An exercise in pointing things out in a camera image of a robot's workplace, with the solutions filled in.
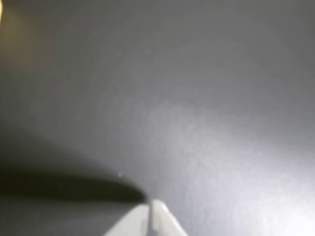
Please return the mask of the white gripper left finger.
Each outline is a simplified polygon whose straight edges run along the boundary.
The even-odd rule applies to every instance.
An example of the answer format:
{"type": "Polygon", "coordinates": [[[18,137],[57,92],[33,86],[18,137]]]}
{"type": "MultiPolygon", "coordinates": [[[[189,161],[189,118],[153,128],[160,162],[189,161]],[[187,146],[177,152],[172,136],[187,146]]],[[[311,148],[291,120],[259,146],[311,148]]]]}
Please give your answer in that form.
{"type": "Polygon", "coordinates": [[[146,236],[149,227],[149,206],[139,204],[119,219],[104,236],[146,236]]]}

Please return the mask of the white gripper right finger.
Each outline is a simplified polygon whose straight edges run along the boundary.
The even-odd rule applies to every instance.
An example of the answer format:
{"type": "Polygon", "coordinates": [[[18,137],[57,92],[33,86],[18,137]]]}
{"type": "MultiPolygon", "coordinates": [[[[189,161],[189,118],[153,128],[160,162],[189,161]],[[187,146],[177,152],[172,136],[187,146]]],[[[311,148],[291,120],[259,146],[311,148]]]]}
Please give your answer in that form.
{"type": "Polygon", "coordinates": [[[152,201],[152,228],[157,236],[188,236],[164,202],[152,201]]]}

